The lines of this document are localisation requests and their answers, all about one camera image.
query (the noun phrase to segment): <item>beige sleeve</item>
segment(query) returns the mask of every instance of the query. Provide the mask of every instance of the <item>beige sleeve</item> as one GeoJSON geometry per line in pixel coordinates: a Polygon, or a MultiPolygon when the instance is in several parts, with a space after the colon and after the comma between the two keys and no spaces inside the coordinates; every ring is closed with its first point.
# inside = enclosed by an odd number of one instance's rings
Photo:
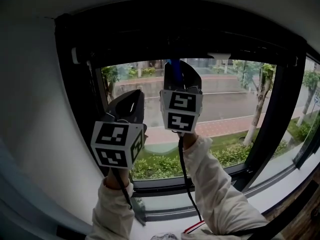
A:
{"type": "MultiPolygon", "coordinates": [[[[132,183],[126,188],[130,197],[133,188],[132,183]]],[[[130,210],[122,191],[107,188],[101,183],[98,202],[93,209],[93,230],[86,240],[128,240],[134,217],[135,213],[130,210]]]]}
{"type": "Polygon", "coordinates": [[[184,151],[195,186],[195,202],[208,227],[216,235],[225,235],[266,225],[268,221],[231,185],[231,177],[210,154],[211,143],[210,138],[200,136],[184,151]]]}

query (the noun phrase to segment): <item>brown floor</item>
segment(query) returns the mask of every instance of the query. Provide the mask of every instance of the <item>brown floor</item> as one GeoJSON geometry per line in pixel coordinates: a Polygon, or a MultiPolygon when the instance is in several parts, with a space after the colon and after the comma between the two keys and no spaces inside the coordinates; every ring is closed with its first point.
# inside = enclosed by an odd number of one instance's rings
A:
{"type": "MultiPolygon", "coordinates": [[[[299,194],[305,189],[308,183],[314,180],[320,184],[320,166],[313,172],[300,187],[298,187],[289,197],[281,203],[278,203],[272,210],[263,214],[269,221],[272,221],[283,210],[285,210],[299,194]]],[[[312,198],[303,208],[303,210],[291,221],[291,223],[282,230],[282,235],[286,240],[320,240],[320,216],[311,219],[311,212],[314,208],[320,206],[320,187],[314,193],[312,198]]]]}

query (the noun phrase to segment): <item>red stripe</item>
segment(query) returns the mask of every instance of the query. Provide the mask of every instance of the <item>red stripe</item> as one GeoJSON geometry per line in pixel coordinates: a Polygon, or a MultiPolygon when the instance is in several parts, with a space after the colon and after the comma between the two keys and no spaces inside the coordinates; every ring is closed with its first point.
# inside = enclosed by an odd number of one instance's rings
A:
{"type": "Polygon", "coordinates": [[[197,224],[192,225],[191,227],[188,227],[183,233],[186,233],[188,230],[192,229],[196,225],[199,225],[200,223],[204,222],[204,220],[199,221],[197,224]]]}

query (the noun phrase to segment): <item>cable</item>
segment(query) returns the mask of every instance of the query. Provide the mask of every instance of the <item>cable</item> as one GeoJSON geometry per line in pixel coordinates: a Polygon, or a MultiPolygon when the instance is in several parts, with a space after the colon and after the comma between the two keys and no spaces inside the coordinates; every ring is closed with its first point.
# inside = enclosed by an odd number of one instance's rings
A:
{"type": "Polygon", "coordinates": [[[191,200],[191,203],[192,203],[196,213],[199,216],[199,220],[202,221],[202,218],[201,218],[200,212],[198,210],[198,207],[196,206],[195,201],[193,200],[193,198],[191,196],[191,193],[190,193],[190,189],[189,189],[189,185],[188,185],[188,177],[187,177],[187,172],[186,172],[186,166],[185,166],[185,161],[184,161],[183,147],[184,147],[184,136],[183,136],[183,134],[181,134],[181,136],[179,138],[178,149],[179,149],[180,164],[181,164],[183,177],[184,177],[184,184],[185,184],[186,192],[188,193],[188,196],[189,196],[189,198],[191,200]]]}
{"type": "Polygon", "coordinates": [[[111,170],[112,170],[112,173],[113,173],[115,179],[118,181],[118,183],[120,185],[120,188],[122,190],[122,193],[123,193],[123,195],[125,197],[126,202],[130,205],[130,210],[132,210],[133,206],[132,206],[129,194],[128,194],[127,190],[126,190],[125,184],[123,183],[123,181],[122,181],[122,179],[120,177],[119,170],[117,168],[114,168],[114,167],[111,167],[111,170]]]}

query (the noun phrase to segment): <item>hand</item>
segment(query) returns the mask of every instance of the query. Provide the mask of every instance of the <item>hand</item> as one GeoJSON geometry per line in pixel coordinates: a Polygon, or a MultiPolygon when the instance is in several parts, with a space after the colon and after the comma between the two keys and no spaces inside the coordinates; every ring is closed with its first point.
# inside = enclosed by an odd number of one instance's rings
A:
{"type": "Polygon", "coordinates": [[[198,137],[199,136],[196,133],[185,133],[183,136],[183,149],[187,150],[188,148],[190,148],[193,144],[195,144],[198,137]]]}
{"type": "MultiPolygon", "coordinates": [[[[125,187],[127,187],[129,185],[129,170],[127,169],[117,169],[119,171],[120,174],[120,178],[124,184],[125,187]]],[[[104,179],[104,185],[109,188],[109,189],[113,189],[113,190],[120,190],[121,187],[116,179],[116,177],[114,176],[111,168],[109,169],[109,173],[108,176],[104,179]]]]}

